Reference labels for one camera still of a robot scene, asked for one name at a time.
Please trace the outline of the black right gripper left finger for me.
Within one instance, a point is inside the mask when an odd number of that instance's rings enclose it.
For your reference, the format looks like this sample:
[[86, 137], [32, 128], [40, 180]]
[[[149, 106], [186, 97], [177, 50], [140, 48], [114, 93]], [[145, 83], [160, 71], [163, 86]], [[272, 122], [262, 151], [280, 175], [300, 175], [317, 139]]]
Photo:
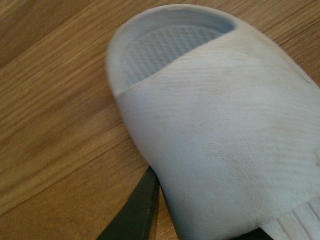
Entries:
[[156, 239], [159, 202], [160, 182], [155, 172], [149, 167], [124, 207], [98, 239]]

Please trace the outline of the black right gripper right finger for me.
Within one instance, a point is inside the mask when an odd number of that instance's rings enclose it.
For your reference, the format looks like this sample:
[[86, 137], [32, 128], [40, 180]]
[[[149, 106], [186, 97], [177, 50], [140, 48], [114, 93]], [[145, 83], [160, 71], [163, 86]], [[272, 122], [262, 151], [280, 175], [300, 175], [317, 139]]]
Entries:
[[273, 238], [268, 235], [262, 228], [257, 228], [251, 232], [233, 238], [232, 240], [273, 240]]

